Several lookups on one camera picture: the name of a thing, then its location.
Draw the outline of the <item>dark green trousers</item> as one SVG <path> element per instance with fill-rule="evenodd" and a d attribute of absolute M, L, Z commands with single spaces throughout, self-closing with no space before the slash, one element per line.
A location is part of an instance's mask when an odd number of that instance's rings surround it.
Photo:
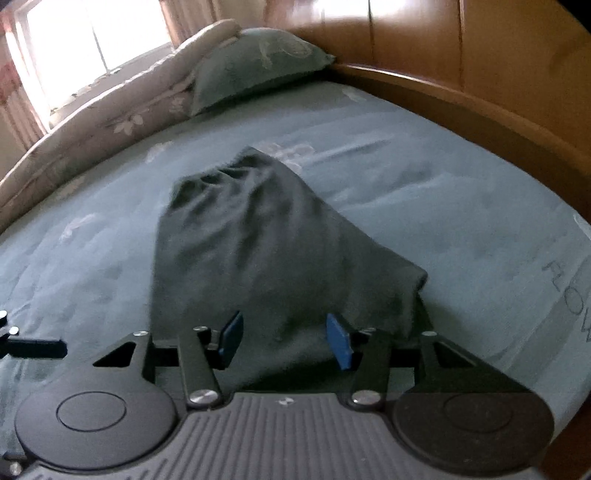
<path fill-rule="evenodd" d="M 256 149 L 180 179 L 156 236 L 154 337 L 221 329 L 235 313 L 245 334 L 221 389 L 327 391 L 346 383 L 325 341 L 325 318 L 412 342 L 426 272 L 380 245 Z"/>

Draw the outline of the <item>green floral bed sheet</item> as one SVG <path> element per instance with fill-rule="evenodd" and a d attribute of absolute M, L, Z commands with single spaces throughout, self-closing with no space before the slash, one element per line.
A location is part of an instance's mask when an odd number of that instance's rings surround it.
<path fill-rule="evenodd" d="M 290 167 L 428 272 L 438 330 L 540 393 L 590 389 L 590 228 L 527 173 L 369 94 L 314 83 L 197 116 L 60 187 L 1 237 L 1 305 L 85 358 L 147 323 L 157 220 L 180 178 L 245 147 Z"/>

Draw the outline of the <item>pink window curtain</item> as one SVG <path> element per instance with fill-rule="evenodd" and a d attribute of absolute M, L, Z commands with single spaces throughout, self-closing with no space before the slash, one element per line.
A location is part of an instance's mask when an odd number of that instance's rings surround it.
<path fill-rule="evenodd" d="M 30 91 L 34 89 L 17 42 L 14 14 L 4 9 L 1 11 L 1 118 L 24 152 L 46 134 Z"/>

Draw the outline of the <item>folded pink floral quilt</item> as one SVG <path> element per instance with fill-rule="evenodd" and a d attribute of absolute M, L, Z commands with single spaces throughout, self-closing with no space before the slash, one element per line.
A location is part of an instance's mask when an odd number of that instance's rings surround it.
<path fill-rule="evenodd" d="M 1 229 L 74 177 L 189 117 L 198 64 L 242 27 L 219 20 L 148 69 L 101 93 L 35 143 L 1 179 Z"/>

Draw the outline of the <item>wooden headboard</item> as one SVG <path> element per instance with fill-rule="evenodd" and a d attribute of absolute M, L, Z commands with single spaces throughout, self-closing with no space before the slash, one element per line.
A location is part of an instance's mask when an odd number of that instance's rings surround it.
<path fill-rule="evenodd" d="M 586 1 L 270 1 L 267 26 L 335 56 L 332 80 L 510 161 L 590 213 Z"/>

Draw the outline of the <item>green patterned pillow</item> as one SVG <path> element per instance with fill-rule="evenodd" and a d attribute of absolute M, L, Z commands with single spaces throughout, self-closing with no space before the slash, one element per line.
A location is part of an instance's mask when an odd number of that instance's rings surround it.
<path fill-rule="evenodd" d="M 293 33 L 245 29 L 194 69 L 190 114 L 324 70 L 335 56 Z"/>

